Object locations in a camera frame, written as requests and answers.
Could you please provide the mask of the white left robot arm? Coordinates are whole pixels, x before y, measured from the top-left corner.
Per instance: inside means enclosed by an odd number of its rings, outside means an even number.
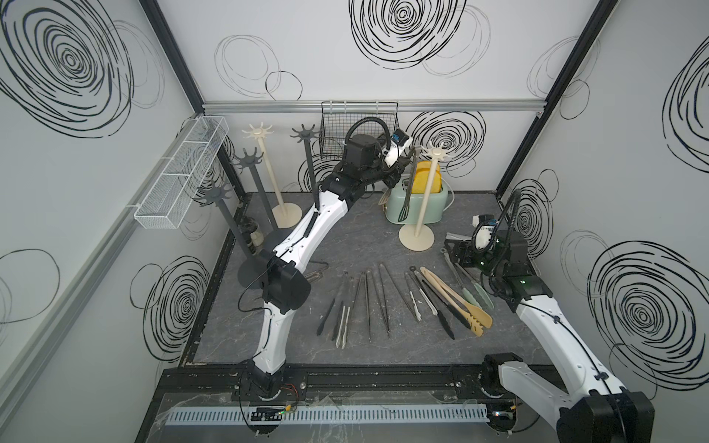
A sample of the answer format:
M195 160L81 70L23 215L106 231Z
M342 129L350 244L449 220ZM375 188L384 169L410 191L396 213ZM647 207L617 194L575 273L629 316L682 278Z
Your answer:
M393 188L410 162L412 139L401 129L378 138L345 136L343 158L324 177L318 197L303 220L272 250L257 256L263 324L249 379L261 396L277 396L284 377L285 349L295 312L308 299L311 283L303 271L328 232L378 182Z

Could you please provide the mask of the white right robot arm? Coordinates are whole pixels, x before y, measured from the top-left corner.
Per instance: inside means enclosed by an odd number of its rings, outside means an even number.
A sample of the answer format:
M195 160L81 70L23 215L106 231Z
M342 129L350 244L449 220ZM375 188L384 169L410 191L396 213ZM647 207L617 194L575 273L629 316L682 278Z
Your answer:
M474 239L444 243L453 264L479 269L493 295L504 301L542 345L561 377L558 387L514 353L489 354L481 386L490 395L511 393L552 426L561 442L648 442L655 408L640 391L629 391L583 342L552 291L535 274L527 243L504 231L486 248Z

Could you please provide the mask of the dark grey rack stand back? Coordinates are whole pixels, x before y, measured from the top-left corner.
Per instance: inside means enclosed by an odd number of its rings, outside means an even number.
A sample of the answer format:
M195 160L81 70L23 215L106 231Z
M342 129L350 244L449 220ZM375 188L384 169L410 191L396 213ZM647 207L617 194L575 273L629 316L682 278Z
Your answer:
M329 222L327 214L324 213L321 207L321 192L319 192L319 184L316 182L316 175L314 171L313 162L313 152L311 147L311 142L316 138L315 126L306 128L304 125L301 129L293 128L293 135L291 138L295 138L298 142L304 145L306 153L306 164L308 165L308 173L310 174L310 184L311 193L314 200L313 214L308 222L308 227L306 228L304 237L309 238L313 233L317 234L320 231L324 232Z

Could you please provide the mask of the black slotted spatula tongs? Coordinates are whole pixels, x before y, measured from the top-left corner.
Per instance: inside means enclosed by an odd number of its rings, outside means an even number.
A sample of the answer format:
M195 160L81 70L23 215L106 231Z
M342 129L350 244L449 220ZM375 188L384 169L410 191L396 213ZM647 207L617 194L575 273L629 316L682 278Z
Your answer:
M420 151L421 151L420 147L417 147L417 146L413 147L413 153L411 156L411 164L412 164L411 172L410 172L410 175L409 175L408 181L407 181L404 204L403 204L403 206L399 212L399 216L398 216L399 223L404 223L409 216L411 195L413 193L415 173L417 172L417 164L419 162Z

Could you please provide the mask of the white handled slotted steel tongs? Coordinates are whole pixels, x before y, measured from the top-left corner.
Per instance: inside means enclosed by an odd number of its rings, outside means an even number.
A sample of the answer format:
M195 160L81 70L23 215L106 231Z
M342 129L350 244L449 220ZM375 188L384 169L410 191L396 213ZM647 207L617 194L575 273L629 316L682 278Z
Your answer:
M452 242L452 243L460 243L460 242L470 243L472 241L472 236L464 236L463 234L447 233L446 237L445 237L445 241Z

